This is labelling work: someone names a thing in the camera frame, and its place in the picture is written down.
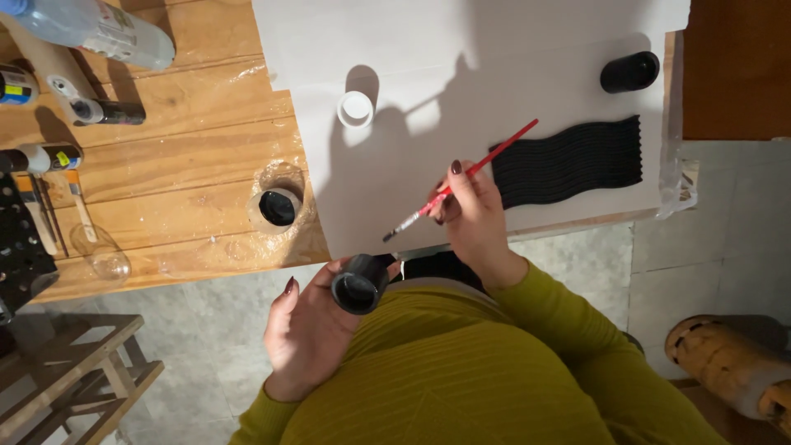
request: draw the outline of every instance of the ribbed sweater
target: ribbed sweater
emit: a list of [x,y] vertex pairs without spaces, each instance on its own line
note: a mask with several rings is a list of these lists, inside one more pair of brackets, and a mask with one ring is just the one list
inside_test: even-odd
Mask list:
[[261,390],[229,445],[726,444],[605,316],[530,264],[498,305],[387,292],[301,403]]

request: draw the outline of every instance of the dark red fingernail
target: dark red fingernail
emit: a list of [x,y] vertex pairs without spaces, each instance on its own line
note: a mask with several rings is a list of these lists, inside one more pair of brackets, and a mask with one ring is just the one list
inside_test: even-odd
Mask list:
[[283,291],[283,293],[288,295],[291,293],[291,289],[294,289],[294,277],[289,279],[289,282],[286,284],[286,289]]

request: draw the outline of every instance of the white board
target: white board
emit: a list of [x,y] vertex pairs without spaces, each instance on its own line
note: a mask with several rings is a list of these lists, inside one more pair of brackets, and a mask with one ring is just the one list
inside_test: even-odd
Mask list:
[[337,119],[345,81],[292,89],[330,254],[337,258],[446,243],[445,230],[428,219],[386,245],[381,239],[425,203],[453,159],[478,161],[488,147],[533,118],[539,125],[525,138],[641,115],[643,182],[592,190],[556,204],[515,207],[506,212],[509,230],[657,207],[664,76],[634,93],[611,95],[599,85],[608,61],[647,50],[662,59],[664,32],[485,59],[475,69],[457,53],[454,64],[380,74],[377,114],[364,130],[345,129]]
[[687,27],[690,0],[253,0],[273,89],[653,35]]

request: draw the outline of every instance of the white ring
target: white ring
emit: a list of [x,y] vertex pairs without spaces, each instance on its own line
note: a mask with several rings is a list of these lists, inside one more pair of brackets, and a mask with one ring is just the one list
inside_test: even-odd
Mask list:
[[[354,100],[361,100],[365,103],[365,111],[368,114],[365,117],[355,119],[352,116],[349,116],[349,113],[346,112],[343,105],[349,99]],[[371,99],[363,93],[359,91],[350,91],[343,96],[341,96],[341,100],[338,101],[338,119],[340,119],[341,124],[348,128],[365,128],[371,124],[373,120],[373,103],[371,103]]]

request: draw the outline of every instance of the woman's right hand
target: woman's right hand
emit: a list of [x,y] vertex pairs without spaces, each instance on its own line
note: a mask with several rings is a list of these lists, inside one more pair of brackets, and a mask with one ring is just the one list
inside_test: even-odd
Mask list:
[[483,171],[473,177],[464,173],[473,165],[472,161],[453,161],[428,199],[448,185],[453,194],[429,216],[445,225],[453,251],[480,277],[484,287],[511,287],[527,274],[528,262],[508,248],[497,186]]

